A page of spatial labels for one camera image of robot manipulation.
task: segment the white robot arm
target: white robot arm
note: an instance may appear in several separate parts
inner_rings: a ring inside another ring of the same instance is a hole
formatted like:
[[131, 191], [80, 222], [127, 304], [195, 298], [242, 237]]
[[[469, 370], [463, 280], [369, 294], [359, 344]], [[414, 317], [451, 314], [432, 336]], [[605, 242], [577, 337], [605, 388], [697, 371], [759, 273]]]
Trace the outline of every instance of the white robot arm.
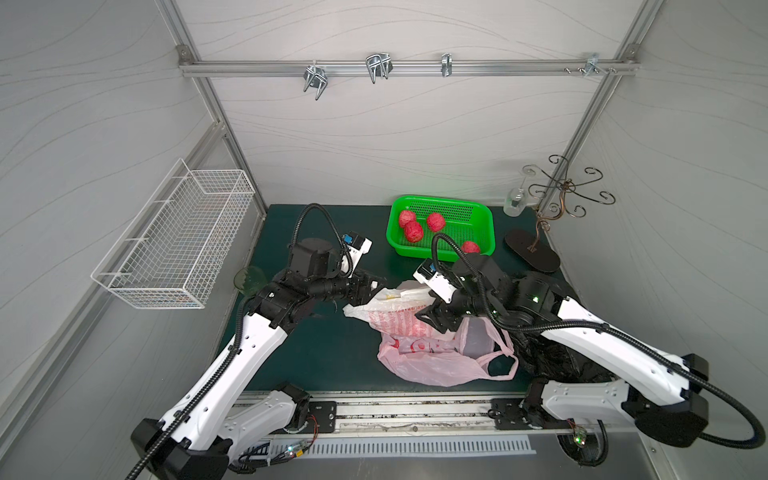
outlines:
[[[329, 218], [321, 206], [314, 208]], [[145, 419], [133, 431], [131, 441], [141, 460], [127, 478], [136, 478], [144, 467], [161, 480], [221, 478], [243, 451], [271, 432], [304, 426], [310, 396], [288, 384], [277, 387], [262, 402], [227, 415], [264, 361], [317, 301], [345, 299], [360, 305], [385, 286], [384, 279], [357, 269], [371, 241], [354, 232], [338, 237], [342, 261], [335, 271], [332, 247], [325, 240], [309, 238], [291, 246], [289, 266], [256, 296], [243, 301], [237, 332], [227, 348], [160, 420]], [[286, 452], [286, 458], [301, 455], [306, 448], [309, 445], [301, 442], [296, 450]]]
[[[709, 384], [706, 360], [662, 352], [611, 326], [575, 300], [563, 280], [536, 272], [513, 279], [491, 257], [463, 253], [440, 233], [433, 237], [433, 253], [438, 240], [448, 243], [460, 261], [448, 269], [436, 258], [427, 259], [417, 269], [414, 277], [433, 289], [436, 300], [416, 316], [441, 332], [455, 331], [465, 314], [487, 316], [509, 331], [518, 358], [541, 377], [520, 405], [529, 421], [535, 419], [533, 426], [547, 416], [634, 423], [651, 438], [677, 447], [697, 438], [737, 449], [765, 442], [754, 414]], [[741, 413], [754, 436], [730, 440], [704, 433], [709, 412], [702, 389]]]

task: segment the glass bottle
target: glass bottle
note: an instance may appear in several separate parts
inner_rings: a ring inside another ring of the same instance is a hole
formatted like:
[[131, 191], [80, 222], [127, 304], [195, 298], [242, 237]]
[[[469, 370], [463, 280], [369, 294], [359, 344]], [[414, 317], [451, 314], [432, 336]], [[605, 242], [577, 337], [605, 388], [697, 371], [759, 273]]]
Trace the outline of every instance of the glass bottle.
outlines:
[[528, 191], [525, 189], [525, 179], [520, 187], [513, 188], [504, 200], [504, 213], [510, 217], [517, 217], [528, 204]]

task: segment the decorative metal stand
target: decorative metal stand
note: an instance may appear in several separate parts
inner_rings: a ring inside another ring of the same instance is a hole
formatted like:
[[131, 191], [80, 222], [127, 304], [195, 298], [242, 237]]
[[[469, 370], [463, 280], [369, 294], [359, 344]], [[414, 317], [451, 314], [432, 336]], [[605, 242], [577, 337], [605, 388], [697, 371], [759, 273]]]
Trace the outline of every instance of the decorative metal stand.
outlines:
[[599, 193], [602, 200], [586, 197], [585, 195], [582, 195], [576, 191], [576, 187], [593, 184], [594, 182], [602, 180], [603, 172], [599, 171], [597, 168], [586, 167], [584, 172], [587, 175], [599, 175], [598, 178], [577, 184], [573, 181], [572, 178], [568, 176], [568, 169], [570, 168], [571, 164], [567, 158], [563, 157], [562, 155], [550, 155], [549, 161], [555, 165], [559, 164], [560, 161], [565, 162], [565, 172], [563, 174], [563, 178], [560, 180], [555, 179], [537, 165], [525, 165], [523, 167], [523, 172], [526, 175], [536, 175], [538, 172], [541, 172], [546, 175], [547, 178], [552, 180], [551, 185], [530, 185], [528, 187], [528, 194], [530, 194], [533, 198], [541, 199], [546, 196], [550, 189], [556, 188], [560, 190], [559, 202], [552, 202], [547, 206], [546, 209], [541, 209], [538, 211], [536, 214], [535, 237], [524, 230], [511, 230], [505, 236], [505, 242], [509, 245], [510, 248], [514, 250], [515, 253], [522, 257], [523, 260], [528, 262], [528, 264], [534, 267], [536, 270], [540, 270], [546, 273], [554, 272], [560, 268], [560, 257], [558, 257], [558, 255], [551, 248], [539, 243], [539, 240], [541, 240], [541, 232], [548, 232], [550, 228], [549, 222], [558, 220], [565, 214], [568, 214], [574, 218], [582, 218], [587, 214], [586, 209], [581, 205], [576, 205], [573, 208], [573, 211], [570, 211], [565, 205], [565, 195], [578, 195], [581, 198], [603, 205], [613, 205], [616, 203], [616, 197], [614, 197], [611, 192], [607, 192], [605, 190]]

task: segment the pink plastic bag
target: pink plastic bag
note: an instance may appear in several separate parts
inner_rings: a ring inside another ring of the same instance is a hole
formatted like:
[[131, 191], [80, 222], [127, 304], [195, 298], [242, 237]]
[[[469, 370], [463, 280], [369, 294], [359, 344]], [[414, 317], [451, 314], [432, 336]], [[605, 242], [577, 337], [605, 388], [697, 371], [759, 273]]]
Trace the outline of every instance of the pink plastic bag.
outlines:
[[383, 289], [366, 305], [347, 305], [343, 310], [344, 315], [361, 319], [382, 333], [453, 340], [453, 332], [440, 333], [413, 316], [434, 301], [435, 298], [429, 295], [429, 288], [424, 286], [406, 290]]
[[[434, 386], [454, 386], [476, 379], [512, 380], [518, 370], [518, 359], [507, 332], [504, 340], [491, 322], [482, 318], [485, 331], [501, 349], [472, 359], [463, 355], [469, 317], [464, 318], [453, 341], [413, 337], [393, 337], [382, 332], [379, 361], [401, 379]], [[488, 364], [497, 356], [515, 360], [508, 375], [491, 376]]]

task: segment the wire mesh basket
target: wire mesh basket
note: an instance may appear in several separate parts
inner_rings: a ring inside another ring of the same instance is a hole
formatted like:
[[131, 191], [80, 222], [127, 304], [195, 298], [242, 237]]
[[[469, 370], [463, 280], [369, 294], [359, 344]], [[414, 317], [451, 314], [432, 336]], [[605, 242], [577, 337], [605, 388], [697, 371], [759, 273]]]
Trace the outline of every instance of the wire mesh basket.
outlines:
[[[179, 161], [185, 173], [172, 176], [177, 164], [91, 274], [138, 309], [204, 308], [253, 198], [242, 170], [190, 170]], [[160, 191], [170, 194], [155, 200]]]

